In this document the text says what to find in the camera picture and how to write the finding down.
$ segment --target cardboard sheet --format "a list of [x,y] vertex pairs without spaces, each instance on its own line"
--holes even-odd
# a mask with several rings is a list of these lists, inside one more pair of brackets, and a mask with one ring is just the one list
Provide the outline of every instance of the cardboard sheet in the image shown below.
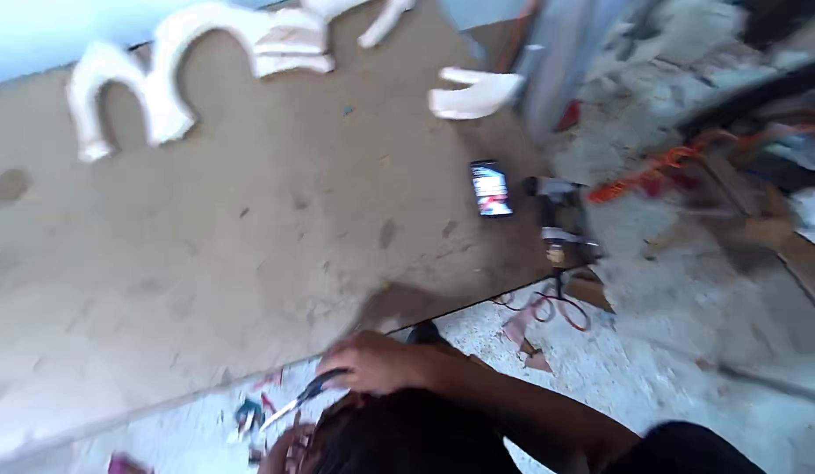
[[[186,139],[148,147],[114,86],[122,151],[93,165],[76,158],[69,69],[0,85],[0,456],[548,272],[519,189],[544,171],[530,141],[508,111],[434,118],[427,92],[451,86],[437,72],[474,63],[432,2],[358,48],[379,7],[332,22],[327,75],[256,81],[209,33],[180,69],[200,115]],[[478,216],[476,159],[507,172],[513,218]]]

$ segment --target person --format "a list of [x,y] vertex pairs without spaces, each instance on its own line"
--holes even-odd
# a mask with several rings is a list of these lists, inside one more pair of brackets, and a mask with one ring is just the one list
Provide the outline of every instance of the person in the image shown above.
[[350,389],[316,426],[281,435],[258,474],[517,473],[507,437],[558,474],[762,470],[721,437],[669,422],[641,438],[596,411],[466,357],[434,324],[408,343],[370,331],[337,342],[317,372]]

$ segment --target black cloth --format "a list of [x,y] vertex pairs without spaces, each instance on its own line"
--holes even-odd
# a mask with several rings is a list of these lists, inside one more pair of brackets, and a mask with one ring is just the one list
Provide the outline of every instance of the black cloth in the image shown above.
[[[488,416],[431,392],[382,396],[352,417],[323,446],[315,473],[519,473]],[[762,474],[723,438],[684,422],[653,428],[604,472]]]
[[651,429],[605,474],[764,474],[738,449],[711,429],[686,422],[669,422]]

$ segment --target cable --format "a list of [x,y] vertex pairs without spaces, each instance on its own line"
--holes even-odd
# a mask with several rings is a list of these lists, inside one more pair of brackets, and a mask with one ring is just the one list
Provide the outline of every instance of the cable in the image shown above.
[[[574,321],[572,321],[571,318],[569,318],[569,315],[566,315],[565,313],[563,313],[561,310],[558,309],[558,312],[561,315],[563,315],[563,318],[565,318],[566,321],[568,321],[569,324],[571,325],[571,327],[573,327],[574,329],[579,330],[580,332],[587,332],[587,331],[589,331],[589,329],[592,328],[592,320],[589,318],[589,315],[586,314],[586,311],[583,311],[583,308],[580,305],[578,305],[577,303],[574,303],[571,299],[562,298],[562,297],[559,297],[559,296],[550,296],[548,294],[543,294],[543,293],[540,293],[538,291],[535,291],[533,293],[538,294],[539,296],[541,296],[541,298],[538,299],[537,301],[549,301],[549,302],[551,302],[551,308],[552,309],[554,307],[552,301],[562,301],[563,303],[568,303],[572,307],[574,307],[575,309],[580,311],[580,313],[583,315],[583,319],[586,321],[586,325],[584,327],[581,327],[581,326],[578,326],[577,324],[575,324]],[[541,320],[540,318],[537,318],[536,313],[534,313],[533,317],[534,317],[535,320],[537,320],[539,322],[545,322],[545,321],[548,321],[550,319],[550,318],[546,318],[544,320]]]
[[[586,314],[586,311],[580,305],[578,305],[577,303],[574,303],[571,299],[563,297],[563,294],[562,294],[563,274],[568,272],[568,271],[571,271],[571,270],[575,270],[575,269],[571,268],[571,269],[569,269],[567,271],[562,271],[562,272],[560,272],[558,275],[556,275],[554,277],[554,281],[556,282],[556,288],[557,288],[557,295],[558,296],[551,296],[549,294],[544,294],[544,293],[542,293],[540,291],[534,291],[533,293],[530,294],[530,297],[532,298],[534,294],[538,294],[539,298],[533,299],[532,301],[528,302],[527,305],[524,305],[521,308],[514,308],[514,307],[509,305],[510,303],[513,302],[513,299],[514,299],[514,296],[512,294],[510,295],[510,297],[509,297],[509,299],[507,301],[500,301],[499,300],[500,297],[499,298],[490,298],[490,301],[492,301],[496,305],[503,306],[503,307],[505,307],[505,308],[507,308],[507,309],[509,309],[511,311],[514,311],[516,313],[518,313],[519,311],[531,311],[532,315],[533,315],[533,319],[535,319],[535,320],[537,320],[539,322],[542,322],[542,323],[549,322],[551,319],[553,319],[554,318],[554,311],[557,310],[561,315],[563,315],[563,318],[565,318],[566,321],[569,322],[571,327],[573,327],[576,330],[579,330],[580,332],[587,332],[587,331],[589,331],[589,329],[592,328],[592,320],[591,320],[591,318],[589,317],[589,315]],[[540,319],[540,318],[537,317],[537,311],[539,310],[539,307],[542,306],[542,304],[545,303],[546,301],[548,301],[548,303],[551,306],[551,313],[547,318]],[[553,303],[554,301],[561,301],[563,303],[568,303],[569,305],[571,305],[572,307],[574,307],[575,309],[580,311],[580,313],[583,315],[583,319],[586,321],[585,325],[584,326],[579,326],[579,325],[575,324],[571,320],[571,318],[569,318],[568,315],[566,315],[564,312],[559,310],[559,308],[554,307],[554,303]]]

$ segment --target hand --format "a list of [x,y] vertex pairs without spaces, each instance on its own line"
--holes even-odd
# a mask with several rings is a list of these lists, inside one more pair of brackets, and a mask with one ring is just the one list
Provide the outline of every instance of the hand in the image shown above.
[[412,346],[378,332],[361,331],[338,341],[322,357],[317,373],[345,368],[351,372],[329,381],[333,387],[388,394],[403,388],[427,388],[451,356],[430,346]]
[[289,427],[276,439],[270,452],[262,459],[261,464],[258,465],[257,474],[299,472],[299,464],[308,447],[307,441],[313,433],[314,425],[312,424],[297,424]]

